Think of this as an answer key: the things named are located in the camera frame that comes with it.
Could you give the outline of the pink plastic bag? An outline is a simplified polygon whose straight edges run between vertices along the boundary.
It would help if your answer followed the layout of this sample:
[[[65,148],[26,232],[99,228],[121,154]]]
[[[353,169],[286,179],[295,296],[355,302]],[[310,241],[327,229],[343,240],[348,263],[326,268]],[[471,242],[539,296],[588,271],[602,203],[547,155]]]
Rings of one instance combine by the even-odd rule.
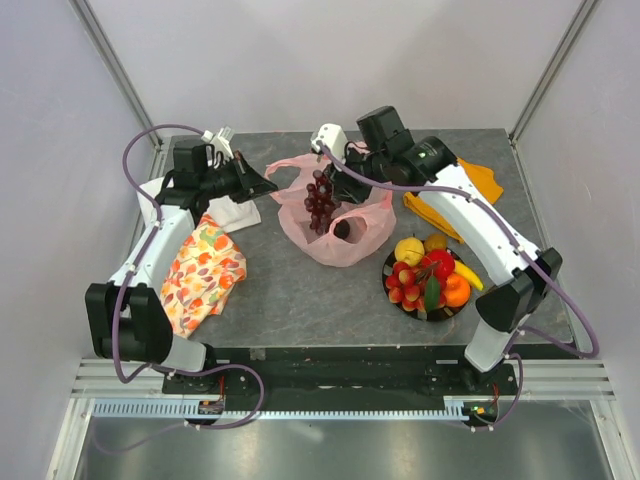
[[[349,267],[375,253],[391,236],[396,225],[392,206],[393,194],[374,187],[362,204],[341,204],[332,215],[329,231],[317,235],[309,228],[310,214],[305,210],[306,185],[312,181],[314,170],[329,165],[329,160],[318,160],[314,154],[304,154],[269,164],[264,173],[270,178],[278,169],[295,168],[298,176],[287,188],[271,195],[280,205],[278,218],[285,235],[315,261],[332,267]],[[337,222],[346,219],[351,227],[347,240],[333,234]]]

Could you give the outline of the fake orange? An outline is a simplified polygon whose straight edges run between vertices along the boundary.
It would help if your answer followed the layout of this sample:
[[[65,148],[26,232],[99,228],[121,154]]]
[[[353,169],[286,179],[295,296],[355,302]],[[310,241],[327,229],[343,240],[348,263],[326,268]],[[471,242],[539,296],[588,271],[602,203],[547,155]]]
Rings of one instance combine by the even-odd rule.
[[[471,297],[471,285],[461,275],[451,273],[446,279],[443,294],[446,306],[458,308],[466,304]]]

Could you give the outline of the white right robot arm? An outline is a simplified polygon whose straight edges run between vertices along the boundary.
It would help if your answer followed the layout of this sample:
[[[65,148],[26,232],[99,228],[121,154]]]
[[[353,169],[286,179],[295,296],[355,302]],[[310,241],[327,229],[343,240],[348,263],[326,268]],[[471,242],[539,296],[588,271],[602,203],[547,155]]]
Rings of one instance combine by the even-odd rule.
[[[515,330],[549,293],[562,257],[520,235],[480,193],[458,157],[435,136],[414,139],[394,107],[369,112],[357,126],[363,149],[331,123],[310,140],[312,152],[331,162],[335,197],[361,203],[372,188],[417,194],[453,227],[489,275],[493,285],[475,302],[480,321],[457,371],[465,391],[481,393],[493,383],[493,369]]]

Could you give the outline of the red fake fruit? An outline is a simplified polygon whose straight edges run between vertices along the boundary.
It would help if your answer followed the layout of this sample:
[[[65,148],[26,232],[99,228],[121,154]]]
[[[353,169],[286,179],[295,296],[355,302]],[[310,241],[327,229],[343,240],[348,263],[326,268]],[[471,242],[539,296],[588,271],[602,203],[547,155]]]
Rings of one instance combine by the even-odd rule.
[[[455,269],[454,257],[445,249],[434,249],[423,257],[426,267],[432,268],[432,273],[438,278],[446,280]]]

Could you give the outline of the yellow fake banana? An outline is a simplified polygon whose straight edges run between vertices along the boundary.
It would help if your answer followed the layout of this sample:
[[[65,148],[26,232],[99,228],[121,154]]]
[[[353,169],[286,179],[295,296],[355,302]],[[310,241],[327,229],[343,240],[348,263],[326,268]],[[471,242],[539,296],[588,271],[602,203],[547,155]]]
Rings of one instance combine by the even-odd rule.
[[[478,291],[484,290],[484,284],[479,276],[463,262],[456,260],[454,272],[463,277],[473,288]]]

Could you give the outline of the dark fake plum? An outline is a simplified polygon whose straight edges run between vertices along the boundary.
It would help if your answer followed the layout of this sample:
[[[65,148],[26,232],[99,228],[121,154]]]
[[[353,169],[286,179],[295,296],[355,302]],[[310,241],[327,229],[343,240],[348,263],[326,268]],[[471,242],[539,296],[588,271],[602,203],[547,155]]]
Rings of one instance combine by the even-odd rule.
[[[343,219],[335,224],[333,234],[337,238],[341,240],[347,240],[350,233],[351,233],[351,227],[349,222],[346,219]]]

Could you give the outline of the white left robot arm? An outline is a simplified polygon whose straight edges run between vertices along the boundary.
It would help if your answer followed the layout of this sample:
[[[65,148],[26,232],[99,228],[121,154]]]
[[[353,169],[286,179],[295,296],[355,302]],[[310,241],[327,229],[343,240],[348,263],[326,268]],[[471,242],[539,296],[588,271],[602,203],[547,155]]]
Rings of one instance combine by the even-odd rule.
[[[152,197],[155,215],[131,254],[105,283],[93,283],[85,304],[95,353],[114,363],[117,376],[131,381],[122,364],[139,362],[184,374],[198,393],[219,382],[209,346],[174,334],[160,291],[179,248],[213,199],[242,204],[278,187],[249,165],[240,151],[229,157],[211,144],[180,141],[172,150],[172,184]]]

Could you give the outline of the brown fake kiwi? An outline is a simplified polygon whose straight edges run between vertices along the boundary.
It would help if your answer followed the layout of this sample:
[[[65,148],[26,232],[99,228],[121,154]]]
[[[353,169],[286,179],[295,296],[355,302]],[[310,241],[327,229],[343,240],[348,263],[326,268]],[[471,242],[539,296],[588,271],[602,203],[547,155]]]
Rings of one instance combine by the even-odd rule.
[[[431,252],[434,250],[445,250],[447,246],[447,236],[442,233],[431,234],[424,241],[424,249],[426,252]]]

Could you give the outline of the fake purple grapes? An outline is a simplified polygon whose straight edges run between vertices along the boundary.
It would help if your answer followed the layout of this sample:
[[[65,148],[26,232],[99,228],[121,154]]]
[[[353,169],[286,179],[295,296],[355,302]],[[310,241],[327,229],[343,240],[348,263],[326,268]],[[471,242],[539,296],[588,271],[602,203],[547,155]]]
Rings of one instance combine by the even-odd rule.
[[[324,171],[314,170],[312,181],[306,185],[305,210],[310,214],[309,228],[317,235],[328,232],[332,215],[337,209],[333,200],[333,186]]]

